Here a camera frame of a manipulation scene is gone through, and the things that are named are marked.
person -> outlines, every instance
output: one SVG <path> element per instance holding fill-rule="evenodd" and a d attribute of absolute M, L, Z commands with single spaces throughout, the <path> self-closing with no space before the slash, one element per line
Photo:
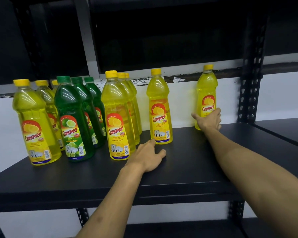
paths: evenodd
<path fill-rule="evenodd" d="M 192 114 L 204 132 L 222 170 L 255 214 L 284 237 L 298 237 L 298 179 L 265 157 L 219 132 L 221 110 L 207 117 Z M 154 170 L 166 151 L 154 151 L 155 140 L 140 144 L 114 185 L 76 238 L 123 237 L 142 175 Z"/>

left arm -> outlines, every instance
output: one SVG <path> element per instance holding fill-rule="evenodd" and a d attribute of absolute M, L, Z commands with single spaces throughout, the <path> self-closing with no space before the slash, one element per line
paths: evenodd
<path fill-rule="evenodd" d="M 123 237 L 132 202 L 143 173 L 154 170 L 166 151 L 154 152 L 155 140 L 140 144 L 119 175 L 99 207 L 77 234 L 76 238 Z"/>

green liquid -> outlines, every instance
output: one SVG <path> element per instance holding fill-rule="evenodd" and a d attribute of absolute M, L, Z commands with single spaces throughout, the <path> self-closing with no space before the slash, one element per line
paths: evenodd
<path fill-rule="evenodd" d="M 97 139 L 97 143 L 94 144 L 94 147 L 99 148 L 104 145 L 105 137 L 103 135 L 102 127 L 99 123 L 98 115 L 93 104 L 93 96 L 91 95 L 87 87 L 84 86 L 83 83 L 75 83 L 73 88 L 75 88 L 78 91 L 79 95 L 81 96 L 81 99 L 83 100 L 83 110 L 88 113 L 88 116 L 91 120 L 91 135 L 95 132 L 95 136 Z"/>
<path fill-rule="evenodd" d="M 106 136 L 106 118 L 105 118 L 105 108 L 103 102 L 100 100 L 102 97 L 102 92 L 99 90 L 96 84 L 86 83 L 85 86 L 93 96 L 93 104 L 95 107 L 99 108 L 102 114 L 102 121 L 99 118 L 100 126 L 104 130 L 104 136 Z"/>
<path fill-rule="evenodd" d="M 64 115 L 70 115 L 76 119 L 81 136 L 80 138 L 83 141 L 86 151 L 86 154 L 83 158 L 74 160 L 68 156 L 69 160 L 76 162 L 89 159 L 94 155 L 95 149 L 91 140 L 91 134 L 89 132 L 88 124 L 85 118 L 80 95 L 70 83 L 62 83 L 56 91 L 54 104 L 58 110 L 59 118 Z"/>

green bottle cap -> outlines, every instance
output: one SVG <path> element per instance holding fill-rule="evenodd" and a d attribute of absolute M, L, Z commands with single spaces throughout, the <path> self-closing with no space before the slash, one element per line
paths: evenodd
<path fill-rule="evenodd" d="M 70 76 L 57 76 L 56 78 L 58 83 L 71 82 Z"/>
<path fill-rule="evenodd" d="M 84 78 L 85 82 L 94 82 L 94 78 L 93 77 L 86 77 Z"/>
<path fill-rule="evenodd" d="M 83 78 L 82 77 L 74 77 L 74 78 L 72 78 L 72 83 L 73 84 L 83 83 Z"/>

bottle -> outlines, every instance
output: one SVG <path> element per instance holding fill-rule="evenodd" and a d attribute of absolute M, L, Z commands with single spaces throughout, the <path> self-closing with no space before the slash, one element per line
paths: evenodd
<path fill-rule="evenodd" d="M 53 93 L 54 93 L 54 95 L 55 95 L 56 90 L 57 90 L 57 88 L 59 87 L 59 84 L 58 84 L 57 80 L 52 80 L 52 85 L 53 85 L 53 89 L 52 89 L 52 91 L 53 91 Z"/>
<path fill-rule="evenodd" d="M 141 119 L 140 119 L 140 112 L 139 112 L 139 107 L 138 107 L 138 101 L 137 101 L 137 89 L 135 87 L 135 85 L 131 82 L 131 80 L 129 79 L 129 73 L 125 73 L 126 74 L 126 80 L 127 80 L 127 83 L 129 83 L 131 89 L 132 89 L 132 92 L 134 94 L 134 97 L 133 97 L 133 103 L 135 105 L 135 112 L 136 112 L 136 118 L 137 118 L 137 123 L 138 123 L 138 130 L 139 130 L 139 134 L 142 134 L 142 126 L 141 126 Z"/>
<path fill-rule="evenodd" d="M 58 160 L 60 146 L 56 140 L 45 102 L 32 88 L 28 79 L 13 80 L 17 91 L 12 108 L 19 116 L 21 131 L 30 161 L 33 165 L 44 165 Z"/>
<path fill-rule="evenodd" d="M 56 90 L 54 104 L 57 108 L 62 129 L 66 156 L 70 161 L 87 160 L 94 155 L 82 99 L 71 85 L 69 76 L 58 76 L 59 88 Z"/>
<path fill-rule="evenodd" d="M 156 144 L 168 144 L 173 140 L 168 94 L 169 88 L 161 77 L 161 69 L 151 69 L 147 96 L 149 97 L 150 136 L 156 140 Z"/>
<path fill-rule="evenodd" d="M 52 124 L 52 127 L 54 129 L 56 139 L 58 141 L 58 144 L 60 146 L 61 150 L 64 150 L 64 143 L 62 138 L 62 133 L 60 129 L 60 121 L 57 115 L 57 109 L 54 106 L 54 93 L 53 91 L 48 87 L 48 81 L 47 80 L 37 80 L 35 81 L 36 85 L 38 86 L 38 89 L 36 92 L 43 98 L 43 100 L 46 103 L 45 110 L 48 114 L 49 120 Z"/>
<path fill-rule="evenodd" d="M 118 81 L 123 85 L 127 93 L 127 98 L 128 98 L 127 106 L 131 117 L 131 124 L 132 124 L 135 145 L 137 145 L 140 143 L 140 136 L 139 136 L 139 130 L 138 130 L 138 121 L 137 121 L 136 112 L 135 112 L 135 105 L 133 103 L 134 93 L 130 85 L 126 81 L 125 73 L 118 73 Z"/>
<path fill-rule="evenodd" d="M 86 78 L 84 78 L 84 81 L 86 83 L 85 86 L 87 87 L 87 89 L 89 90 L 91 95 L 93 96 L 93 104 L 96 109 L 100 127 L 102 129 L 103 136 L 106 136 L 106 124 L 103 120 L 105 117 L 105 108 L 104 108 L 104 104 L 100 100 L 102 97 L 102 92 L 99 90 L 97 85 L 94 83 L 93 77 L 86 77 Z"/>
<path fill-rule="evenodd" d="M 93 104 L 93 96 L 83 84 L 82 77 L 72 78 L 73 87 L 78 91 L 83 101 L 83 110 L 88 123 L 88 128 L 91 133 L 94 148 L 99 148 L 104 145 L 105 137 L 99 123 L 98 115 Z"/>
<path fill-rule="evenodd" d="M 106 71 L 106 83 L 101 101 L 105 107 L 106 132 L 110 157 L 126 160 L 136 151 L 132 122 L 128 111 L 128 96 L 118 82 L 117 71 Z"/>
<path fill-rule="evenodd" d="M 208 116 L 216 109 L 216 93 L 217 79 L 213 73 L 213 65 L 204 65 L 203 73 L 197 84 L 198 102 L 196 113 L 201 117 Z M 195 128 L 201 130 L 195 121 Z"/>

